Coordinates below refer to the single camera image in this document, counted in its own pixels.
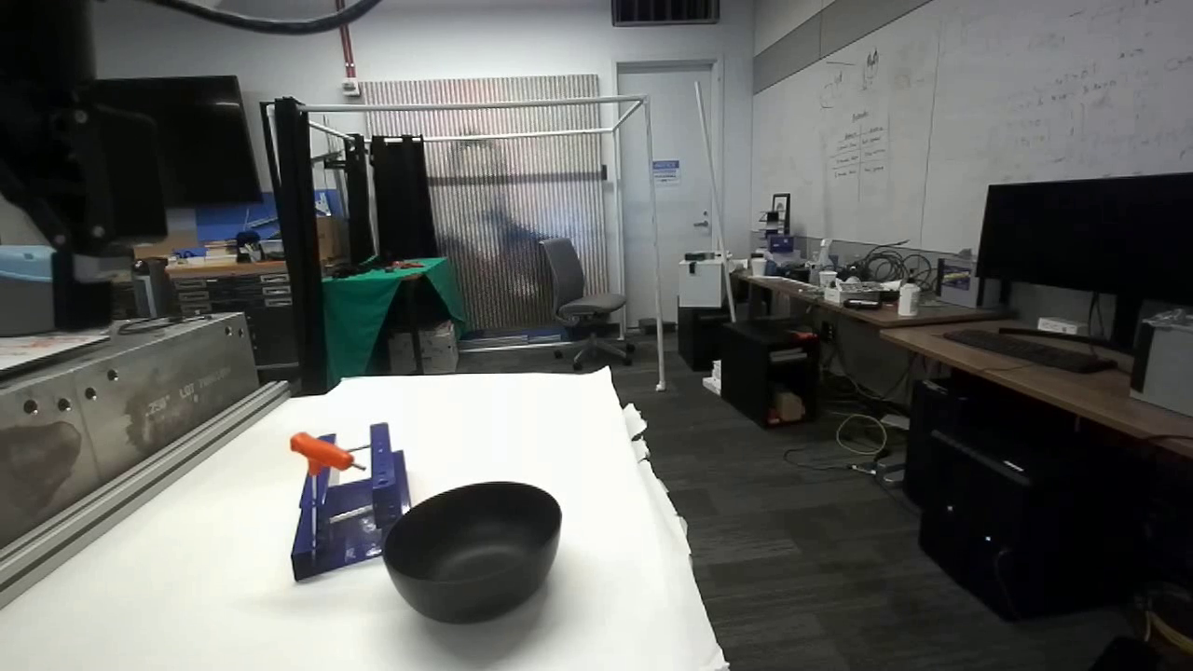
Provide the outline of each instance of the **white tablecloth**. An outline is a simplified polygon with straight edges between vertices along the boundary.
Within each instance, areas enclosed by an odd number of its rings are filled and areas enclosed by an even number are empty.
[[[405,606],[371,557],[294,584],[306,463],[291,431],[392,419],[410,490],[535,479],[564,504],[541,595],[481,625]],[[674,510],[609,372],[378,375],[291,400],[0,611],[3,671],[716,671]]]

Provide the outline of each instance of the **person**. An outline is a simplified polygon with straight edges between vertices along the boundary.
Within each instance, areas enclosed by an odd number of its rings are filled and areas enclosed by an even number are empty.
[[[507,207],[507,159],[485,140],[446,147],[456,198],[446,205],[443,255],[466,293],[469,329],[535,333],[552,324],[552,273],[541,233]]]

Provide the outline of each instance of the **office chair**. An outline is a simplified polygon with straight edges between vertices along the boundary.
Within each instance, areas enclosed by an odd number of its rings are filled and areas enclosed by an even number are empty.
[[[552,308],[557,319],[574,340],[572,366],[581,370],[584,361],[623,361],[632,366],[633,346],[613,324],[613,313],[627,305],[627,293],[584,293],[584,269],[574,252],[572,239],[541,239],[552,273]]]

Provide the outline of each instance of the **blue stand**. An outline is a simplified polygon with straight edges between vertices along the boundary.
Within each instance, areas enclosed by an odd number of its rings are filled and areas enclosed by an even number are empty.
[[[410,504],[405,458],[392,452],[385,419],[371,424],[371,478],[352,485],[327,485],[327,478],[327,469],[308,474],[300,497],[294,581],[381,554]]]

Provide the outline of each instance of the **green cloth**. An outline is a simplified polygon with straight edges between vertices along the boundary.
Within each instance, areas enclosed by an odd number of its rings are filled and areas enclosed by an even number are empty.
[[[385,316],[405,280],[426,274],[456,324],[464,324],[464,290],[443,255],[419,255],[410,269],[373,269],[325,280],[327,381],[371,372]]]

